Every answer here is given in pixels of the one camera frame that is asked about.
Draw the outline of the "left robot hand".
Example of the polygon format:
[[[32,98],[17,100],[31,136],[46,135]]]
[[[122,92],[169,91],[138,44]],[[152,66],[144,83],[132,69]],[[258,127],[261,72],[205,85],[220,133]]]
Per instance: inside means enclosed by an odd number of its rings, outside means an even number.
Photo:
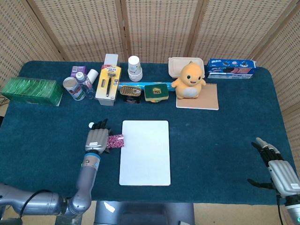
[[[108,119],[104,119],[98,123],[91,122],[88,132],[85,151],[101,155],[102,153],[109,154],[111,150],[107,147],[110,128],[106,127]]]

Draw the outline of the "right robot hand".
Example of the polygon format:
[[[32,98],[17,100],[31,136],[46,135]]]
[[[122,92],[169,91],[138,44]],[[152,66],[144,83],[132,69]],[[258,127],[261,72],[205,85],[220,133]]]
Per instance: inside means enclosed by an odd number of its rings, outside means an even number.
[[[252,146],[259,152],[267,167],[271,182],[259,183],[252,179],[247,181],[258,188],[276,190],[282,198],[300,194],[300,180],[290,163],[283,159],[280,151],[270,143],[257,137]]]

